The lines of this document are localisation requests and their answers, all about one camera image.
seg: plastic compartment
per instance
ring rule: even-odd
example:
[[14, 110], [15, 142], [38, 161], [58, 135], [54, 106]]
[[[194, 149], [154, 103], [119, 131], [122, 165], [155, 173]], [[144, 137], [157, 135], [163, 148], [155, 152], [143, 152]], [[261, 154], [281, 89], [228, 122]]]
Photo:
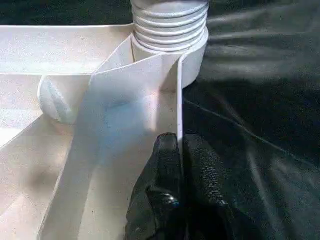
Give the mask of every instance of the plastic compartment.
[[[5, 36], [0, 84], [10, 86], [1, 89], [1, 110], [30, 111], [23, 128], [30, 126], [0, 150], [0, 237], [122, 239], [132, 187], [156, 137], [165, 132], [182, 137], [182, 88], [199, 73], [208, 31], [187, 53], [163, 54], [144, 51], [138, 43], [133, 49], [132, 25], [10, 28], [0, 27]], [[83, 31], [88, 36], [82, 39]], [[98, 50], [100, 41], [106, 44]], [[62, 46], [65, 55], [58, 51]], [[63, 103], [76, 106], [74, 95], [66, 94], [79, 86], [79, 76], [91, 77], [89, 87], [81, 87], [86, 91], [74, 128], [41, 115], [48, 106], [63, 113], [54, 104], [42, 105], [56, 103], [54, 94], [44, 94], [52, 102], [37, 95], [43, 82], [59, 90]], [[14, 127], [7, 119], [2, 126]]]

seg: black glove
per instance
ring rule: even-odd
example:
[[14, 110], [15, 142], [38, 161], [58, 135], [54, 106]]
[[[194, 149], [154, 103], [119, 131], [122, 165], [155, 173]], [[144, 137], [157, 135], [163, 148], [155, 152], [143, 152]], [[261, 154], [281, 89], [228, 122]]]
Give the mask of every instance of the black glove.
[[126, 215], [126, 240], [183, 240], [183, 177], [177, 137], [160, 135], [137, 180]]

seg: black fabric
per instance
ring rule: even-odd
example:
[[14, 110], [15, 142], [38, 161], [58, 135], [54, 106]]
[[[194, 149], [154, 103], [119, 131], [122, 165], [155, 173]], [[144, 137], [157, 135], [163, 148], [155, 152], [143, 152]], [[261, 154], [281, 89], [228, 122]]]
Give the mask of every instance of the black fabric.
[[186, 233], [183, 177], [177, 137], [160, 135], [137, 180], [126, 215], [127, 240], [183, 240]]
[[[186, 155], [190, 163], [215, 169], [191, 169], [206, 179], [192, 191], [212, 191], [211, 175], [228, 207], [197, 196], [193, 208], [216, 219], [193, 232], [220, 224], [229, 239], [320, 239], [319, 7], [317, 0], [211, 2], [200, 75], [183, 93], [184, 151], [197, 153]], [[213, 232], [205, 239], [213, 237], [225, 239]]]

